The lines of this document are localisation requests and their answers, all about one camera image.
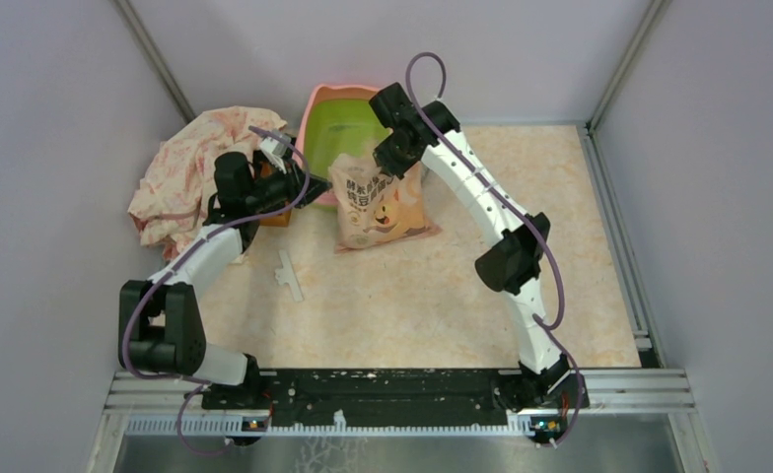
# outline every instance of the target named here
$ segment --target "marble patterned surface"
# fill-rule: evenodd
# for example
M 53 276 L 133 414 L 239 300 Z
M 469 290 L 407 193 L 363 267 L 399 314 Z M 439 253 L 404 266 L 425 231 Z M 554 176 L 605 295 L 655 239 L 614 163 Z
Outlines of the marble patterned surface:
M 550 247 L 567 294 L 555 332 L 582 367 L 638 367 L 633 336 L 578 134 L 572 126 L 466 127 L 477 156 L 515 199 L 552 222 Z M 245 263 L 201 300 L 207 338 L 274 368 L 489 368 L 517 363 L 504 298 L 473 270 L 479 228 L 445 184 L 423 184 L 443 231 L 335 254 L 336 213 L 297 211 L 290 227 L 261 228 Z M 293 261 L 305 301 L 278 286 L 278 249 Z M 543 259 L 542 292 L 557 295 Z

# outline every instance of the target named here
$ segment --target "plastic bag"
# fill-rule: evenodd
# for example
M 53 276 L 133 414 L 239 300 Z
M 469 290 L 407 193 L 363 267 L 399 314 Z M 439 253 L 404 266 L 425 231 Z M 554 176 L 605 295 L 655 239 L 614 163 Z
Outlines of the plastic bag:
M 424 212 L 421 163 L 398 179 L 373 158 L 341 154 L 328 168 L 337 197 L 336 251 L 363 249 L 402 238 L 430 237 L 442 229 Z

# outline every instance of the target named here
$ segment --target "white plastic piece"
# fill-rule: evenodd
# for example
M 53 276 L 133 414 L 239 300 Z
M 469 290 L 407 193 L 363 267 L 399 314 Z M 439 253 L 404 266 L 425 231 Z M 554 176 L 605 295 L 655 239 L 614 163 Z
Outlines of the white plastic piece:
M 294 302 L 301 303 L 305 298 L 303 297 L 303 291 L 300 289 L 300 282 L 297 281 L 297 274 L 294 272 L 294 266 L 291 264 L 291 257 L 288 256 L 288 251 L 280 249 L 279 259 L 282 260 L 282 267 L 276 269 L 276 282 L 279 283 L 279 286 L 284 284 L 290 286 Z
M 236 386 L 244 382 L 246 374 L 247 357 L 243 353 L 207 343 L 203 362 L 192 377 Z
M 486 187 L 480 182 L 477 174 L 481 173 L 500 195 L 521 214 L 526 209 L 509 199 L 508 193 L 497 183 L 485 166 L 476 158 L 473 150 L 461 132 L 451 131 L 445 135 L 462 154 L 476 167 L 470 171 L 445 145 L 427 147 L 421 162 L 435 172 L 445 184 L 457 195 L 459 202 L 467 208 L 473 220 L 482 230 L 483 238 L 488 246 L 493 246 L 503 237 L 503 230 L 513 231 L 523 222 L 506 209 Z M 541 372 L 551 367 L 561 356 L 558 347 L 549 340 L 546 332 L 534 322 L 532 315 L 536 313 L 541 318 L 546 317 L 543 300 L 540 297 L 540 282 L 533 278 L 520 287 L 520 293 L 513 295 L 503 293 L 512 311 L 515 335 L 518 340 L 520 361 L 533 372 Z
M 291 137 L 288 135 L 285 135 L 283 133 L 276 133 L 277 136 L 285 140 L 285 142 L 290 143 Z M 285 162 L 282 160 L 282 157 L 285 156 L 285 150 L 288 149 L 287 146 L 285 146 L 285 143 L 282 143 L 275 138 L 267 137 L 263 140 L 261 140 L 261 143 L 259 143 L 258 148 L 261 150 L 261 152 L 264 154 L 264 157 L 267 158 L 267 160 L 277 169 L 281 170 L 283 173 L 287 173 L 288 170 L 285 168 Z
M 210 233 L 220 227 L 220 225 L 202 227 L 192 245 L 195 245 L 200 239 L 206 239 Z M 175 273 L 165 286 L 186 283 L 192 286 L 195 297 L 200 300 L 206 290 L 218 279 L 218 275 L 224 271 L 224 268 L 242 254 L 242 250 L 242 236 L 239 235 L 239 231 L 227 229 L 212 237 L 192 253 L 192 256 L 180 266 L 180 269 L 174 271 L 175 263 L 181 259 L 183 253 L 169 263 L 169 266 L 149 277 L 149 281 L 158 281 L 167 273 L 174 271 Z

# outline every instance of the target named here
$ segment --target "pink patterned fabric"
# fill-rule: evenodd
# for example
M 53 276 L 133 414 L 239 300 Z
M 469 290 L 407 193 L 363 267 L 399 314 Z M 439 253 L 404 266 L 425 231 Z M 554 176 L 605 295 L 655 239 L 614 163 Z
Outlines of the pink patterned fabric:
M 128 206 L 140 243 L 164 244 L 164 258 L 178 256 L 207 217 L 207 202 L 216 191 L 215 159 L 229 151 L 251 157 L 259 138 L 249 126 L 273 130 L 285 124 L 274 111 L 231 106 L 201 113 L 162 143 Z

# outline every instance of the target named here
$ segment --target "wall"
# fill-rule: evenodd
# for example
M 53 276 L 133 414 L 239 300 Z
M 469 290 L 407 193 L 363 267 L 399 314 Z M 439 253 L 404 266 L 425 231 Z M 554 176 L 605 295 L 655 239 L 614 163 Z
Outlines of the wall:
M 773 2 L 674 2 L 597 137 L 722 471 L 773 471 Z
M 319 83 L 404 81 L 439 52 L 465 122 L 590 117 L 648 0 L 144 0 L 140 16 L 196 112 L 272 107 L 299 122 Z M 438 68 L 420 63 L 420 97 Z
M 106 0 L 0 2 L 0 471 L 82 471 L 148 274 L 124 214 L 178 116 Z

